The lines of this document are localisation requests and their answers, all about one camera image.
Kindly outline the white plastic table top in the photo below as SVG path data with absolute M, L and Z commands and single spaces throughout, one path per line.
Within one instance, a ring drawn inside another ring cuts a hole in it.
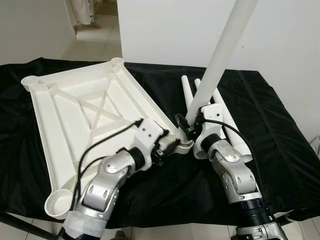
M 192 144 L 126 69 L 120 57 L 108 62 L 21 80 L 30 93 L 45 154 L 51 193 L 47 215 L 66 219 L 77 180 L 78 165 L 86 167 L 82 183 L 96 174 L 96 158 L 129 146 L 139 119 L 158 123 L 180 138 L 183 154 Z

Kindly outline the black tablecloth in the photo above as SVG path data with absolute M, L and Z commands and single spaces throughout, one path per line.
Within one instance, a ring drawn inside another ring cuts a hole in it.
M 44 211 L 50 178 L 34 105 L 21 84 L 89 66 L 87 61 L 36 58 L 0 65 L 0 213 L 50 220 Z M 185 114 L 181 76 L 201 78 L 204 67 L 126 62 L 125 67 L 173 121 Z M 227 68 L 218 84 L 254 160 L 270 212 L 294 211 L 302 221 L 320 214 L 320 160 L 275 90 L 258 71 Z M 108 229 L 180 224 L 234 226 L 237 219 L 208 160 L 172 155 L 162 166 L 136 173 L 119 193 Z

